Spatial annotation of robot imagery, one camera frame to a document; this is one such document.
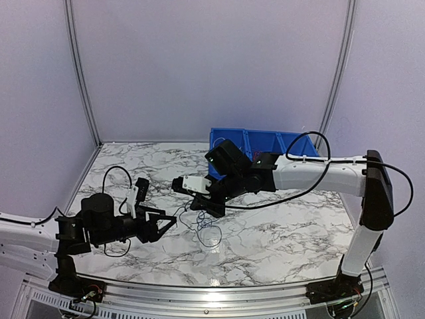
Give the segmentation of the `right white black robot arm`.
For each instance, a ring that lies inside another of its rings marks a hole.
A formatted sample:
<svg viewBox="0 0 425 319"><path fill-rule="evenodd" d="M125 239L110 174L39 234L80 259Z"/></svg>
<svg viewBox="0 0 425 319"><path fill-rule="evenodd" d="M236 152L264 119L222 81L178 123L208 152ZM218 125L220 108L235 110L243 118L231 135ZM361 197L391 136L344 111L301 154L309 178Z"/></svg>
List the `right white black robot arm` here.
<svg viewBox="0 0 425 319"><path fill-rule="evenodd" d="M392 184L377 151L363 157L325 158L264 152L255 160L225 140L206 154L206 159L222 176L186 175L183 191L213 214L221 215L226 202L245 193L299 189L306 195L314 189L336 191L360 197L362 211L338 276L329 283L329 292L344 297L355 286L376 244L394 221Z"/></svg>

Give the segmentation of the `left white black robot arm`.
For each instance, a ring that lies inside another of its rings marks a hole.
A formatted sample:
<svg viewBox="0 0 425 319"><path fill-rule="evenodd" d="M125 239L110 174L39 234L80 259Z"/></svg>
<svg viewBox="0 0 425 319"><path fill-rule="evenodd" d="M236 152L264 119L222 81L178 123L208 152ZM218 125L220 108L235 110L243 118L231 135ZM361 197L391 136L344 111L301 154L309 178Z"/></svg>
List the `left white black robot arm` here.
<svg viewBox="0 0 425 319"><path fill-rule="evenodd" d="M114 215L114 200L96 193L81 200L73 217L48 217L43 221L14 221L1 218L1 239L33 251L54 253L59 259L89 253L113 242L135 237L140 243L154 243L176 224L164 210L135 206L134 215Z"/></svg>

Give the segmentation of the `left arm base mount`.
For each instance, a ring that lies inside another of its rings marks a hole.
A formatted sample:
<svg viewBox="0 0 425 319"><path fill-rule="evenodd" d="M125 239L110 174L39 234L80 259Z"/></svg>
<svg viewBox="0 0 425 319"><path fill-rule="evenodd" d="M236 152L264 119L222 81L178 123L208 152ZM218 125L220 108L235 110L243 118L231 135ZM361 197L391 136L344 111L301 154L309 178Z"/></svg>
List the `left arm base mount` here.
<svg viewBox="0 0 425 319"><path fill-rule="evenodd" d="M48 289L72 297L75 301L90 300L101 302L104 297L106 283L76 275L57 275L53 281L49 282Z"/></svg>

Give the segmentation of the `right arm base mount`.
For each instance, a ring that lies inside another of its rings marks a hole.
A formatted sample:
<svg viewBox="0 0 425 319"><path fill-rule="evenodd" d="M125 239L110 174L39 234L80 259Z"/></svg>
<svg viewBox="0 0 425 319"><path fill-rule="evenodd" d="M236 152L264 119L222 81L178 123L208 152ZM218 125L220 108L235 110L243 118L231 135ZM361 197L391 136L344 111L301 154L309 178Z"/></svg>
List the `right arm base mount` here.
<svg viewBox="0 0 425 319"><path fill-rule="evenodd" d="M363 292L363 283L359 277L341 276L307 284L305 296L310 304L319 304L357 296Z"/></svg>

